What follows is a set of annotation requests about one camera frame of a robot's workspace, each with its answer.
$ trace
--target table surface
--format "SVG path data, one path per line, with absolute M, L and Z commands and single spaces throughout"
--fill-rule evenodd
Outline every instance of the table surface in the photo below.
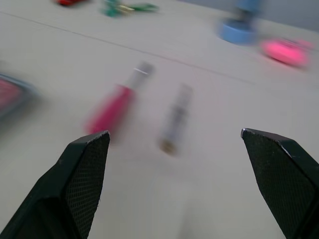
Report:
M 89 238 L 284 238 L 240 131 L 282 134 L 319 158 L 318 34 L 258 23 L 261 38 L 315 45 L 309 67 L 295 69 L 257 46 L 221 40 L 225 12 L 152 3 L 158 13 L 108 18 L 98 0 L 70 8 L 49 0 L 0 1 L 0 72 L 39 91 L 37 103 L 1 122 L 0 230 L 66 145 L 85 134 L 99 101 L 148 61 L 156 72 L 110 145 Z M 193 98 L 179 154 L 171 157 L 158 140 L 181 83 L 193 88 Z

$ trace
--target blue tape roll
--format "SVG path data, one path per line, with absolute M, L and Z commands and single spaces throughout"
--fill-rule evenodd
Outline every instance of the blue tape roll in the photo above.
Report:
M 256 39 L 256 32 L 245 22 L 229 19 L 223 23 L 221 38 L 234 44 L 251 44 Z

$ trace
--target pink object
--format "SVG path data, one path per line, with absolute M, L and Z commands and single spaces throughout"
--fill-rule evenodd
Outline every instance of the pink object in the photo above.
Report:
M 99 113 L 88 123 L 87 131 L 97 133 L 108 130 L 112 133 L 124 118 L 134 96 L 135 92 L 131 88 L 119 85 L 116 94 L 107 98 Z
M 0 78 L 0 110 L 15 101 L 20 94 L 19 87 Z
M 262 49 L 267 56 L 297 67 L 308 64 L 308 48 L 312 48 L 309 42 L 287 39 L 272 39 L 262 44 Z

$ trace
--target gray wall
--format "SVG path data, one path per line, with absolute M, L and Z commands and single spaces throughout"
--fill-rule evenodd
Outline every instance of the gray wall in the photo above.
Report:
M 236 0 L 181 0 L 234 11 Z M 264 0 L 262 18 L 319 31 L 319 0 Z

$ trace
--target green object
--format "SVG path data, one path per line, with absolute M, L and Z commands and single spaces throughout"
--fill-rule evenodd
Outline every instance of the green object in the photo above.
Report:
M 106 6 L 107 6 L 107 10 L 105 12 L 105 14 L 107 16 L 117 16 L 120 14 L 120 12 L 117 10 L 117 6 L 120 4 L 120 1 L 118 0 L 106 0 L 105 1 Z
M 157 6 L 150 3 L 138 3 L 127 6 L 133 8 L 135 11 L 156 11 L 158 9 Z

